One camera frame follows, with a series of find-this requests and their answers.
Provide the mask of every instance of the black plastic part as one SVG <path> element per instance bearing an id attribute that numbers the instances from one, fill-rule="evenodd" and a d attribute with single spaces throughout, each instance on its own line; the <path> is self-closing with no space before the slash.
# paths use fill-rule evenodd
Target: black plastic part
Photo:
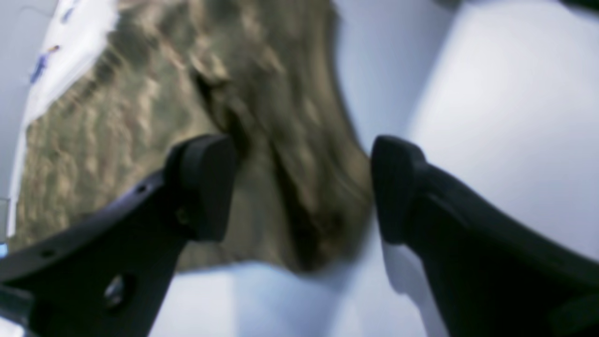
<path id="1" fill-rule="evenodd" d="M 0 285 L 0 316 L 27 326 L 34 305 L 35 299 L 30 292 Z"/>
<path id="2" fill-rule="evenodd" d="M 172 187 L 178 220 L 192 239 L 225 237 L 234 176 L 235 146 L 228 136 L 201 136 L 171 151 L 164 178 Z"/>
<path id="3" fill-rule="evenodd" d="M 564 5 L 587 8 L 599 11 L 599 0 L 560 0 Z"/>
<path id="4" fill-rule="evenodd" d="M 599 309 L 567 305 L 599 293 L 598 264 L 509 218 L 411 143 L 377 138 L 371 169 L 382 237 L 420 257 L 453 337 L 596 336 L 595 317 L 564 322 L 580 311 L 570 307 Z"/>
<path id="5" fill-rule="evenodd" d="M 194 180 L 199 195 L 164 184 L 159 171 L 82 223 L 0 260 L 0 283 L 35 298 L 27 311 L 27 306 L 2 300 L 0 288 L 6 317 L 22 323 L 29 319 L 28 328 L 40 337 L 147 336 L 186 242 L 198 239 L 198 231 L 201 240 L 218 241 L 226 230 L 235 171 L 228 142 L 224 136 L 207 136 L 177 147 L 183 148 L 181 160 L 191 164 L 170 177 L 187 181 L 178 174 L 200 176 Z M 209 211 L 192 231 L 177 217 L 182 205 L 173 196 L 180 194 L 217 211 Z M 211 194 L 214 200 L 205 203 Z"/>

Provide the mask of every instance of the black plastic bracket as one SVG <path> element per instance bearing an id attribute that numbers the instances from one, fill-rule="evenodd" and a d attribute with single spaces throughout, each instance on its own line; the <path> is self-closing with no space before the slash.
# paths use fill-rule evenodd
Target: black plastic bracket
<path id="1" fill-rule="evenodd" d="M 382 237 L 420 257 L 452 336 L 599 336 L 597 263 L 509 218 L 414 144 L 378 137 L 371 169 Z"/>
<path id="2" fill-rule="evenodd" d="M 1 260 L 0 314 L 40 337 L 147 336 L 186 242 L 220 241 L 228 223 L 232 141 L 176 149 L 103 210 Z"/>

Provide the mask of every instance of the metal screw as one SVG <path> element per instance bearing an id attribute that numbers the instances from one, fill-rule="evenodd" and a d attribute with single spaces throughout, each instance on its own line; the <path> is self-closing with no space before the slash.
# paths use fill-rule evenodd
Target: metal screw
<path id="1" fill-rule="evenodd" d="M 125 298 L 125 280 L 123 276 L 117 275 L 110 281 L 108 287 L 104 291 L 104 299 L 106 300 L 106 308 L 114 309 L 123 303 Z"/>

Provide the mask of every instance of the screw hole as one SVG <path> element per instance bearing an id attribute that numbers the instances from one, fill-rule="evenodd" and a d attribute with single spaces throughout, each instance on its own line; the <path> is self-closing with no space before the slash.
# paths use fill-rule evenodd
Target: screw hole
<path id="1" fill-rule="evenodd" d="M 147 187 L 147 186 L 145 186 L 145 185 L 141 185 L 141 186 L 139 186 L 139 187 L 138 187 L 138 188 L 135 190 L 135 192 L 136 192 L 137 194 L 141 194 L 141 193 L 143 193 L 143 192 L 146 192 L 146 191 L 147 191 L 147 189 L 148 189 L 148 187 Z"/>
<path id="2" fill-rule="evenodd" d="M 125 280 L 123 276 L 117 275 L 110 281 L 104 291 L 104 299 L 106 308 L 109 310 L 116 309 L 123 303 L 125 299 Z"/>
<path id="3" fill-rule="evenodd" d="M 41 256 L 43 258 L 50 258 L 53 257 L 56 254 L 56 252 L 53 249 L 46 249 L 45 251 L 41 252 Z"/>

